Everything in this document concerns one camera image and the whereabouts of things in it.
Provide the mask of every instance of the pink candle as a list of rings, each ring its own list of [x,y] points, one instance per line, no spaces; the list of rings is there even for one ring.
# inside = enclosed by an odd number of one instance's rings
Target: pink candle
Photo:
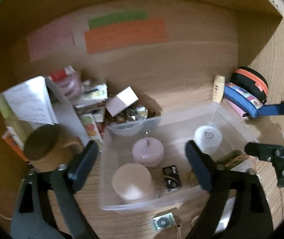
[[[152,168],[163,160],[164,147],[156,138],[142,138],[134,144],[132,154],[136,163]]]

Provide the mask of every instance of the beige bottle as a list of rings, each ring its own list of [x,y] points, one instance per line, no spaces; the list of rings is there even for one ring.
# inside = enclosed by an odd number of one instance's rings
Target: beige bottle
[[[225,76],[216,75],[213,86],[213,102],[221,103],[224,94]]]

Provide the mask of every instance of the transparent plastic bin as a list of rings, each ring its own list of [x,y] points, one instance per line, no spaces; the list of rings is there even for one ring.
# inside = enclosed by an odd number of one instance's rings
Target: transparent plastic bin
[[[107,128],[104,135],[105,148],[101,153],[99,191],[101,209],[145,211],[196,198],[201,193],[201,188],[197,183],[187,185],[191,166],[185,156],[184,147],[187,141],[193,139],[194,132],[199,126],[208,124],[219,128],[223,135],[221,146],[215,154],[211,155],[214,161],[234,149],[244,152],[244,146],[248,142],[256,141],[238,120],[217,103]],[[164,160],[157,167],[149,169],[159,190],[159,197],[151,201],[125,204],[112,188],[112,176],[123,164],[134,163],[133,144],[145,136],[157,138],[164,145]],[[246,160],[234,170],[246,171],[253,164],[253,160]],[[167,192],[162,168],[170,165],[176,165],[182,188]]]

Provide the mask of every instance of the orange book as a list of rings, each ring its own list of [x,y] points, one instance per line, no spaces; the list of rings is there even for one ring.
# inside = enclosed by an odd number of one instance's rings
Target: orange book
[[[12,148],[13,151],[17,153],[18,156],[20,156],[25,162],[29,162],[28,158],[24,156],[23,151],[21,148],[16,144],[14,139],[12,138],[11,134],[6,131],[3,135],[2,138],[5,140],[5,142]]]

